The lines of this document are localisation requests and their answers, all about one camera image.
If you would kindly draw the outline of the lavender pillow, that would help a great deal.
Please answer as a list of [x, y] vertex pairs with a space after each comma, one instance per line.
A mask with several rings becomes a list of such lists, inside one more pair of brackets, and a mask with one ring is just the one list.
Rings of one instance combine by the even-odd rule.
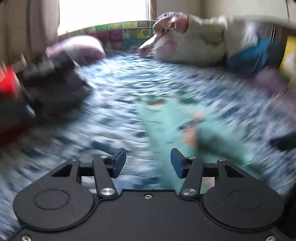
[[67, 52], [79, 65], [92, 64], [106, 57], [102, 43], [89, 35], [70, 37], [46, 49], [48, 57], [62, 52]]

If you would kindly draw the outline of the cream pink folded duvet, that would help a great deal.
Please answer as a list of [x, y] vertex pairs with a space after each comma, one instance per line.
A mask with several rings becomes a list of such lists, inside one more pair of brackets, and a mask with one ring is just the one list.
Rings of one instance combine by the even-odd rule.
[[157, 18], [152, 37], [138, 51], [142, 58], [152, 53], [158, 61], [212, 66], [257, 43], [257, 33], [243, 19], [168, 12]]

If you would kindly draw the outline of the teal blue blanket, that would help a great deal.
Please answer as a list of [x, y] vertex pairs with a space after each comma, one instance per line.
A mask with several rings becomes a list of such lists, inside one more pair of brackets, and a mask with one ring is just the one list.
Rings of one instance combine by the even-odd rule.
[[256, 46], [247, 48], [227, 60], [227, 69], [235, 74], [251, 76], [263, 69], [269, 58], [270, 39], [259, 38]]

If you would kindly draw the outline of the blue white patterned quilt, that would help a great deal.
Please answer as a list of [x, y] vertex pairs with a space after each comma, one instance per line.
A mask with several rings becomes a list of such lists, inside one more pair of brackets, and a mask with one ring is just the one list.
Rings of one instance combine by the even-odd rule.
[[93, 88], [79, 108], [60, 122], [34, 126], [1, 149], [2, 240], [19, 228], [15, 195], [71, 158], [88, 162], [123, 147], [127, 162], [116, 187], [160, 189], [157, 161], [135, 104], [148, 96], [212, 109], [254, 151], [255, 166], [274, 190], [287, 195], [295, 185], [295, 151], [269, 145], [271, 138], [293, 131], [295, 122], [273, 109], [273, 98], [247, 80], [220, 68], [162, 63], [123, 51], [79, 72]]

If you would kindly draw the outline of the teal lion print baby garment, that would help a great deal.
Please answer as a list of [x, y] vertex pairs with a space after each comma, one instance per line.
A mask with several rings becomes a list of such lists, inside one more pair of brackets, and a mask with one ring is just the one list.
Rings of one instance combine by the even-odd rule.
[[226, 159], [261, 180], [263, 174], [255, 152], [243, 140], [242, 133], [197, 102], [171, 98], [138, 99], [137, 112], [147, 132], [159, 181], [165, 189], [179, 191], [183, 180], [171, 164], [171, 150], [177, 148], [185, 157], [195, 156], [207, 163]]

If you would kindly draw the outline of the red sweater with green patch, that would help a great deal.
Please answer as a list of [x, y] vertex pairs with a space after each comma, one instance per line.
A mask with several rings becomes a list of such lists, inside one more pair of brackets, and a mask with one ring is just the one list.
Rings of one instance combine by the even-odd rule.
[[13, 68], [1, 67], [1, 98], [19, 99], [21, 86]]

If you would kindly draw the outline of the dark striped folded garment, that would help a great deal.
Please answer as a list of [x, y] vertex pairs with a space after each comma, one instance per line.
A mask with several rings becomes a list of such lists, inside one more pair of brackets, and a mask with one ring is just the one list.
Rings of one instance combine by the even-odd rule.
[[16, 76], [23, 86], [33, 86], [63, 77], [74, 70], [75, 67], [75, 61], [71, 55], [66, 51], [62, 51], [57, 55], [27, 65]]

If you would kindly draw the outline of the purple bed sheet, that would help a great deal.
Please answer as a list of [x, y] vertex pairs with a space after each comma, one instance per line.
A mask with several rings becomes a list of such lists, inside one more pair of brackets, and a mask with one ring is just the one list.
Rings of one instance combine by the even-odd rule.
[[288, 79], [278, 69], [264, 67], [254, 77], [254, 84], [272, 97], [295, 100], [295, 91], [288, 87]]

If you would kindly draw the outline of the lilac folded clothes stack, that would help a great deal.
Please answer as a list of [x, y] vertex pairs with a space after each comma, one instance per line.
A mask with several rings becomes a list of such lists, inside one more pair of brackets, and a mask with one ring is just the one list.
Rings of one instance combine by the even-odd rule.
[[93, 88], [77, 71], [23, 83], [25, 98], [41, 123], [61, 118], [78, 107]]

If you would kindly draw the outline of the colourful alphabet play mat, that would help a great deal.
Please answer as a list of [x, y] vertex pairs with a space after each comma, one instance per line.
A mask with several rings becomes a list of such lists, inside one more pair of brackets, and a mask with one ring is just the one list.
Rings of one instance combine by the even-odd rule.
[[155, 21], [131, 21], [96, 25], [59, 36], [62, 41], [70, 37], [90, 35], [100, 40], [103, 46], [120, 49], [127, 46], [142, 45], [153, 36], [152, 27]]

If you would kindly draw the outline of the yellow cartoon cushion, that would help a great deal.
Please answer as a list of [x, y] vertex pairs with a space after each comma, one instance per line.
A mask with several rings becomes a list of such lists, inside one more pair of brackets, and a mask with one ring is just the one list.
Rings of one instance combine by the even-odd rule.
[[287, 77], [295, 74], [295, 36], [288, 36], [284, 56], [280, 65], [280, 70]]

